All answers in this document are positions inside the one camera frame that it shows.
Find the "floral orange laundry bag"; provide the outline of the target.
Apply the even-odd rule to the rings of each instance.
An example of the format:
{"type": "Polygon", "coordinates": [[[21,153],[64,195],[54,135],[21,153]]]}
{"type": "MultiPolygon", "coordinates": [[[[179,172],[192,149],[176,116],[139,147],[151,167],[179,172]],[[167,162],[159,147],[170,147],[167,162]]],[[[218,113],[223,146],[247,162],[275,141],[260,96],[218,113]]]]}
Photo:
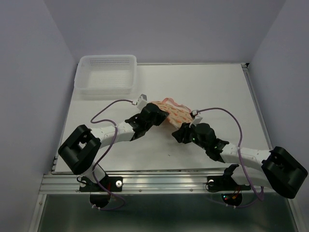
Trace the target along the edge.
{"type": "Polygon", "coordinates": [[[176,128],[180,128],[183,123],[193,121],[190,115],[192,110],[183,104],[178,104],[172,98],[165,98],[162,101],[152,101],[160,110],[167,112],[167,121],[176,128]]]}

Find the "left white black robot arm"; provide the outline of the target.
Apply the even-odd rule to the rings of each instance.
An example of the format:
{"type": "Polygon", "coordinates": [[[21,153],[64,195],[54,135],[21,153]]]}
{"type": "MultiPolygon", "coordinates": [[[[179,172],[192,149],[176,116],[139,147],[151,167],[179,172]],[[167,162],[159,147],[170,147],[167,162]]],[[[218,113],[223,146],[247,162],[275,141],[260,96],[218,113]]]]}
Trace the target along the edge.
{"type": "Polygon", "coordinates": [[[111,149],[113,144],[131,142],[145,135],[152,126],[159,126],[169,113],[162,111],[153,103],[147,103],[141,111],[131,118],[111,126],[90,129],[86,125],[78,126],[58,149],[58,154],[75,175],[88,178],[96,190],[107,186],[107,174],[99,166],[100,160],[94,161],[103,147],[111,149]]]}

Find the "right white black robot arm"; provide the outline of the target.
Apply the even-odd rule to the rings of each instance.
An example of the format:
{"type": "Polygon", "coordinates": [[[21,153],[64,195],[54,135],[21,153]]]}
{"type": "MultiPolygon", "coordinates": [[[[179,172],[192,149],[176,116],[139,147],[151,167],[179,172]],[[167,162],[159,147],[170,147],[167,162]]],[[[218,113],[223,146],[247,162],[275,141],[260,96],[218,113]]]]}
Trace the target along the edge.
{"type": "Polygon", "coordinates": [[[244,165],[264,174],[269,187],[293,199],[308,176],[308,171],[284,148],[272,150],[240,148],[216,137],[207,123],[183,123],[172,136],[178,143],[194,143],[213,161],[244,165]]]}

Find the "white perforated plastic basket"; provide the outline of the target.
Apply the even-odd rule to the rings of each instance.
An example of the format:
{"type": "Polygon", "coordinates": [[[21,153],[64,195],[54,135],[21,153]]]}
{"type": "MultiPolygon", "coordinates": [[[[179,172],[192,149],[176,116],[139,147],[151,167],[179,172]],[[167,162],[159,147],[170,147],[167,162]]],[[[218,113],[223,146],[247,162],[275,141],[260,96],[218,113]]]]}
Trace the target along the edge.
{"type": "Polygon", "coordinates": [[[74,96],[103,100],[136,95],[137,59],[134,55],[83,56],[74,78],[74,96]]]}

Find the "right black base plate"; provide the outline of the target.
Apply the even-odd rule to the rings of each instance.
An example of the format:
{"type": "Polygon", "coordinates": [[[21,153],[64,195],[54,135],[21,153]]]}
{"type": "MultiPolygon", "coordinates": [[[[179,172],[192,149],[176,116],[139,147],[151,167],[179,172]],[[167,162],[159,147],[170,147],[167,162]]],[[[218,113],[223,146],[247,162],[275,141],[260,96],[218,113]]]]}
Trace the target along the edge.
{"type": "Polygon", "coordinates": [[[222,175],[208,176],[205,189],[209,192],[251,190],[249,185],[239,185],[232,179],[238,167],[238,164],[231,164],[222,175]]]}

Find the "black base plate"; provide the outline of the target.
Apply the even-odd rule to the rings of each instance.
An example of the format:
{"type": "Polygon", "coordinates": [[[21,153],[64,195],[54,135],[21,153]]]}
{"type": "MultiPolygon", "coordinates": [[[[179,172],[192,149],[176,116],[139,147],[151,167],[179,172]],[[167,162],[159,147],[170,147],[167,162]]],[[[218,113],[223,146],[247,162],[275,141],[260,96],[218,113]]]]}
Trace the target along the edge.
{"type": "MultiPolygon", "coordinates": [[[[80,184],[80,192],[103,192],[104,190],[97,184],[97,182],[92,182],[89,178],[85,176],[78,176],[76,178],[77,182],[80,184]]],[[[121,176],[108,176],[100,180],[100,184],[104,186],[105,189],[111,192],[121,192],[123,187],[123,178],[121,176]]]]}
{"type": "Polygon", "coordinates": [[[231,164],[222,175],[208,176],[205,189],[209,192],[251,190],[249,185],[239,185],[232,179],[238,167],[238,164],[231,164]]]}

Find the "aluminium front rail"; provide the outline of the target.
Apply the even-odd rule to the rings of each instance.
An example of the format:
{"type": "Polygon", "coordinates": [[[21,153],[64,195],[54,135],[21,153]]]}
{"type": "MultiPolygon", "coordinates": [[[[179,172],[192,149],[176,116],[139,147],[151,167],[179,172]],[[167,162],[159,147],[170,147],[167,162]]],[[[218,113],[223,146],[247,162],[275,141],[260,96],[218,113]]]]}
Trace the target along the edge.
{"type": "MultiPolygon", "coordinates": [[[[208,194],[206,182],[223,171],[193,172],[111,172],[109,176],[121,176],[123,189],[120,195],[133,194],[208,194]]],[[[44,175],[40,194],[81,194],[77,176],[72,174],[44,175]]]]}

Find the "aluminium rail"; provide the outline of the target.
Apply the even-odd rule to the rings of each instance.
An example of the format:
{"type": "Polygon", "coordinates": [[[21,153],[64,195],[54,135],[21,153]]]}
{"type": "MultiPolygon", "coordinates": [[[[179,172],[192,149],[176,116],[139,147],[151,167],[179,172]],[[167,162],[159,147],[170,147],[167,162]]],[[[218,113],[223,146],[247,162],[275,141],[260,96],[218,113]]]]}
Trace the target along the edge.
{"type": "Polygon", "coordinates": [[[271,139],[270,139],[270,136],[269,136],[269,133],[268,133],[268,130],[267,130],[267,126],[266,126],[266,123],[265,123],[265,120],[264,120],[264,117],[263,117],[263,114],[262,114],[262,111],[261,111],[261,108],[260,108],[260,105],[259,105],[259,102],[258,102],[258,99],[257,99],[257,95],[255,93],[253,83],[252,83],[252,80],[251,80],[251,77],[250,77],[249,63],[241,63],[241,67],[242,67],[242,70],[243,70],[243,73],[244,73],[244,76],[245,76],[245,79],[246,79],[246,82],[247,82],[253,103],[254,103],[254,106],[255,106],[255,109],[256,109],[256,112],[257,112],[257,115],[258,115],[258,118],[259,118],[259,121],[260,121],[260,124],[261,124],[261,127],[262,127],[262,131],[264,133],[264,137],[265,137],[266,142],[267,142],[267,146],[268,146],[268,148],[273,150],[273,144],[271,142],[271,139]]]}
{"type": "MultiPolygon", "coordinates": [[[[109,176],[121,176],[123,189],[120,195],[133,194],[208,194],[206,182],[223,171],[193,172],[111,172],[109,176]]],[[[77,176],[72,174],[44,175],[40,194],[81,194],[77,176]]]]}

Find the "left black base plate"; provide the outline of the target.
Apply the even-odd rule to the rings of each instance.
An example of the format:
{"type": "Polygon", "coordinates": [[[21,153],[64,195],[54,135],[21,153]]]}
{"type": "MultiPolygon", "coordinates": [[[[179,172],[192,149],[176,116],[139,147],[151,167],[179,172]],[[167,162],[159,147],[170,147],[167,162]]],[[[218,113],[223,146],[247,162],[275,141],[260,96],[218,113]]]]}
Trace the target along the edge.
{"type": "MultiPolygon", "coordinates": [[[[97,182],[92,182],[89,178],[85,176],[78,176],[76,178],[77,182],[80,184],[80,192],[103,192],[104,190],[97,184],[97,182]]],[[[105,189],[111,192],[121,192],[123,187],[123,178],[121,176],[108,176],[100,180],[100,184],[104,186],[105,189]]]]}

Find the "aluminium right side rail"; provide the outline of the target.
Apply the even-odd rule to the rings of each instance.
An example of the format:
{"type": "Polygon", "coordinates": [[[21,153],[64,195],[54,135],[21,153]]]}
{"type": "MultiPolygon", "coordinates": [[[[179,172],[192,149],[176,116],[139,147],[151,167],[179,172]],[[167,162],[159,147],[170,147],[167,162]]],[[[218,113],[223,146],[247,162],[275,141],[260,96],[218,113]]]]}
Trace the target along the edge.
{"type": "Polygon", "coordinates": [[[254,106],[255,106],[255,109],[256,109],[256,112],[257,112],[257,115],[258,115],[258,118],[259,118],[259,121],[260,121],[260,124],[261,124],[261,127],[262,127],[262,131],[264,133],[264,137],[265,137],[266,142],[267,142],[267,146],[268,146],[268,148],[273,150],[273,144],[271,142],[271,139],[270,139],[270,136],[269,136],[269,133],[268,133],[268,130],[267,130],[267,126],[266,126],[266,123],[265,123],[265,120],[264,120],[264,117],[263,117],[263,114],[262,114],[262,111],[261,111],[261,108],[260,108],[260,105],[259,105],[259,102],[258,102],[258,99],[257,99],[257,95],[255,93],[253,83],[252,83],[252,80],[251,80],[251,77],[250,77],[249,63],[241,63],[241,67],[242,67],[242,70],[243,70],[243,73],[244,73],[244,76],[245,76],[245,79],[246,79],[246,82],[247,82],[253,103],[254,103],[254,106]]]}

